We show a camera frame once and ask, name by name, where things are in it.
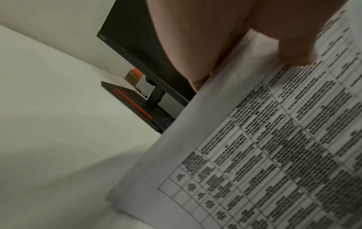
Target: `black monitor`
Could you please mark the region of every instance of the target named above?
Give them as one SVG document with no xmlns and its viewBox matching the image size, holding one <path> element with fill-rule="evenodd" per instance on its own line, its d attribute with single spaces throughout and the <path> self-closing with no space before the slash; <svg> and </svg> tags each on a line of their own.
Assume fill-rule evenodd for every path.
<svg viewBox="0 0 362 229">
<path fill-rule="evenodd" d="M 157 96 L 164 91 L 186 106 L 195 95 L 163 51 L 146 0 L 117 0 L 98 37 L 151 79 Z"/>
</svg>

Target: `hand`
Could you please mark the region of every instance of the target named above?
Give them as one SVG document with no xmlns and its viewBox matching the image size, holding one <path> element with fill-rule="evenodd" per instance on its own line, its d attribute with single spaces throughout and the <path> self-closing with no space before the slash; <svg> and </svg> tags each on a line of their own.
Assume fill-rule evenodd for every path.
<svg viewBox="0 0 362 229">
<path fill-rule="evenodd" d="M 147 0 L 160 42 L 198 91 L 230 48 L 253 29 L 279 40 L 286 64 L 314 62 L 316 36 L 347 0 Z"/>
</svg>

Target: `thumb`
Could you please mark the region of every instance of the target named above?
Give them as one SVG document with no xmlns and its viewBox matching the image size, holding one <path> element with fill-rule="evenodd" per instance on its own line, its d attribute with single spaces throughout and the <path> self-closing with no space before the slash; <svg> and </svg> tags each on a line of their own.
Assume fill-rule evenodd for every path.
<svg viewBox="0 0 362 229">
<path fill-rule="evenodd" d="M 279 58 L 291 66 L 303 66 L 312 64 L 317 58 L 315 43 L 317 33 L 292 40 L 279 41 Z"/>
</svg>

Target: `orange strip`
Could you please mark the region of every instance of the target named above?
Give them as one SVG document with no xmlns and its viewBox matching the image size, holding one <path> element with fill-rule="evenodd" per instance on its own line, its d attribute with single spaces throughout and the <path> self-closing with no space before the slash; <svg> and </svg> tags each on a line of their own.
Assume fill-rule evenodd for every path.
<svg viewBox="0 0 362 229">
<path fill-rule="evenodd" d="M 130 102 L 132 105 L 134 105 L 139 111 L 141 111 L 144 115 L 147 116 L 147 118 L 149 119 L 153 119 L 149 114 L 147 114 L 146 111 L 144 111 L 142 108 L 140 108 L 137 104 L 135 104 L 130 98 L 128 98 L 125 94 L 123 94 L 120 90 L 115 89 L 115 91 L 122 96 L 123 98 L 125 98 L 128 102 Z"/>
</svg>

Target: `monitor stand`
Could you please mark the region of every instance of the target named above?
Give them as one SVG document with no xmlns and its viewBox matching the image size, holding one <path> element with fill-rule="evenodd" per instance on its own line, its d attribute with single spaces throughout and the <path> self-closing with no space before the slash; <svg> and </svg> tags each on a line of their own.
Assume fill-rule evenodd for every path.
<svg viewBox="0 0 362 229">
<path fill-rule="evenodd" d="M 157 132 L 162 133 L 168 128 L 168 124 L 165 123 L 165 120 L 174 120 L 171 115 L 158 105 L 165 95 L 165 91 L 157 85 L 150 96 L 145 99 L 134 90 L 103 81 L 101 84 L 108 92 L 120 100 Z"/>
</svg>

